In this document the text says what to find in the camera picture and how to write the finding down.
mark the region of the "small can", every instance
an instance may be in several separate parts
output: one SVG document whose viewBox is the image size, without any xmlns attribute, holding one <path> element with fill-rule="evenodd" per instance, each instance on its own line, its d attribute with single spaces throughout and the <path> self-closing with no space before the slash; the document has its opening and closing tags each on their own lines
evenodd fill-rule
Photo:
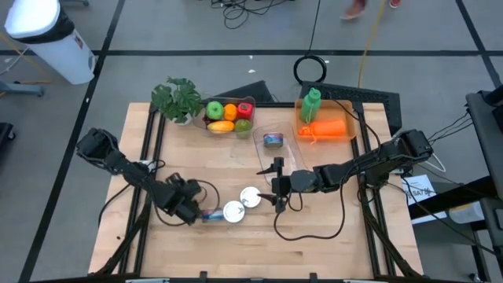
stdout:
<svg viewBox="0 0 503 283">
<path fill-rule="evenodd" d="M 201 220 L 203 223 L 218 222 L 223 220 L 223 210 L 221 208 L 206 209 L 202 211 Z"/>
<path fill-rule="evenodd" d="M 254 208 L 260 204 L 259 189 L 255 187 L 246 187 L 241 191 L 241 203 L 247 208 Z"/>
<path fill-rule="evenodd" d="M 241 202 L 232 200 L 223 207 L 223 217 L 227 222 L 238 223 L 244 217 L 244 206 Z"/>
<path fill-rule="evenodd" d="M 279 149 L 283 146 L 282 133 L 264 134 L 264 146 L 268 149 Z"/>
</svg>

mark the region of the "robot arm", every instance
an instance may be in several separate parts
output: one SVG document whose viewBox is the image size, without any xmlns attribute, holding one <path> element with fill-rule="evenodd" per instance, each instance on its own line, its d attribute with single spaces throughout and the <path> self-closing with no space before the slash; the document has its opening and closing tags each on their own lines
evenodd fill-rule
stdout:
<svg viewBox="0 0 503 283">
<path fill-rule="evenodd" d="M 261 194 L 260 196 L 271 201 L 279 213 L 285 209 L 283 198 L 291 192 L 334 192 L 350 177 L 361 173 L 365 175 L 367 183 L 371 186 L 382 186 L 394 169 L 403 165 L 424 162 L 432 154 L 433 149 L 423 132 L 408 130 L 357 159 L 349 160 L 343 164 L 316 166 L 312 171 L 294 171 L 290 176 L 282 174 L 283 158 L 275 157 L 274 163 L 269 169 L 257 173 L 260 175 L 277 172 L 277 177 L 271 181 L 275 195 Z"/>
<path fill-rule="evenodd" d="M 117 139 L 106 130 L 92 128 L 77 144 L 77 155 L 90 164 L 113 175 L 122 175 L 132 186 L 140 187 L 151 195 L 155 205 L 168 215 L 177 215 L 191 225 L 200 216 L 193 198 L 201 191 L 196 180 L 185 181 L 178 173 L 166 179 L 155 180 L 146 165 L 130 162 L 117 147 Z"/>
</svg>

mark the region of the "paper sheet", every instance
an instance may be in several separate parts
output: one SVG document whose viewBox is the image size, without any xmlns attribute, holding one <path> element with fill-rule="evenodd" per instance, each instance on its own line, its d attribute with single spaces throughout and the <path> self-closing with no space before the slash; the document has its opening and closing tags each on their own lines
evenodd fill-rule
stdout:
<svg viewBox="0 0 503 283">
<path fill-rule="evenodd" d="M 435 191 L 433 190 L 433 186 L 430 183 L 430 179 L 428 178 L 427 175 L 408 177 L 406 178 L 406 180 L 407 182 L 409 182 L 410 191 L 413 193 L 417 201 L 426 200 L 436 195 Z M 405 183 L 405 181 L 403 180 L 402 180 L 402 188 L 407 194 L 408 205 L 415 204 L 416 201 L 414 201 L 414 199 L 410 196 L 409 189 L 407 188 L 407 183 Z M 435 215 L 440 219 L 444 219 L 445 217 L 447 217 L 445 212 L 439 212 L 436 213 Z M 428 222 L 431 220 L 435 220 L 435 217 L 428 215 L 418 219 L 414 219 L 412 221 L 412 224 Z"/>
</svg>

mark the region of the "person's foot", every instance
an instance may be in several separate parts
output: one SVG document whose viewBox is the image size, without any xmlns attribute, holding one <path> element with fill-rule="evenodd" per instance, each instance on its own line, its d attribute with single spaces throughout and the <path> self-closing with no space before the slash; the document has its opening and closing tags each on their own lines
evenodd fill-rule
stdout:
<svg viewBox="0 0 503 283">
<path fill-rule="evenodd" d="M 365 10 L 364 6 L 360 5 L 359 3 L 355 3 L 346 10 L 345 14 L 341 16 L 341 19 L 352 20 L 354 18 L 361 16 L 364 10 Z"/>
<path fill-rule="evenodd" d="M 402 4 L 402 0 L 390 0 L 390 7 L 393 9 L 397 9 L 400 4 Z"/>
</svg>

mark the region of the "wooden table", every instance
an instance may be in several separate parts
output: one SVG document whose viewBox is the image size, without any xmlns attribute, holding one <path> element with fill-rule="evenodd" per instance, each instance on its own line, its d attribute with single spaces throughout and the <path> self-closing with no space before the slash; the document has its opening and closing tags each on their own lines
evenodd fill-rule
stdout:
<svg viewBox="0 0 503 283">
<path fill-rule="evenodd" d="M 385 142 L 390 139 L 384 107 L 382 104 L 364 104 L 365 118 Z M 137 160 L 145 133 L 149 104 L 130 104 L 120 150 L 130 160 Z M 276 122 L 291 121 L 292 108 L 257 108 L 255 126 L 261 127 Z M 152 155 L 157 121 L 154 123 Z M 371 134 L 371 144 L 376 141 Z M 362 141 L 360 152 L 363 152 Z M 311 168 L 321 164 L 337 164 L 353 158 L 349 142 L 319 142 L 315 146 L 308 141 L 299 141 L 305 164 Z M 208 138 L 202 129 L 195 126 L 180 127 L 167 123 L 160 159 L 166 167 L 159 170 L 158 179 L 179 172 L 185 178 L 198 178 L 212 182 L 221 194 L 221 206 L 227 201 L 238 200 L 246 186 L 256 186 L 262 192 L 270 192 L 261 171 L 253 138 L 249 140 Z M 398 186 L 400 179 L 390 177 Z M 108 198 L 124 187 L 122 177 L 112 177 Z M 304 239 L 283 241 L 273 230 L 274 207 L 262 201 L 257 208 L 249 209 L 238 224 L 218 222 L 192 226 L 168 227 L 151 214 L 142 277 L 199 277 L 202 270 L 208 277 L 268 277 L 306 278 L 315 272 L 319 278 L 372 278 L 368 245 L 365 236 L 362 210 L 356 198 L 358 184 L 351 178 L 343 189 L 346 205 L 346 222 L 342 233 L 335 239 L 324 241 Z M 90 271 L 96 271 L 116 250 L 124 237 L 130 210 L 132 189 L 114 201 L 106 210 L 98 231 Z M 392 187 L 381 190 L 387 229 L 391 241 L 410 266 L 422 273 L 417 244 L 410 222 L 405 195 Z M 334 234 L 341 223 L 340 194 L 304 194 L 304 209 L 294 212 L 289 209 L 278 222 L 279 230 L 287 237 L 304 234 Z M 295 199 L 292 205 L 299 204 Z M 208 199 L 202 208 L 212 208 L 215 195 L 208 188 Z M 165 219 L 177 222 L 178 219 Z M 376 237 L 380 254 L 381 273 L 386 274 L 384 255 Z M 132 245 L 130 266 L 136 254 L 137 244 Z"/>
</svg>

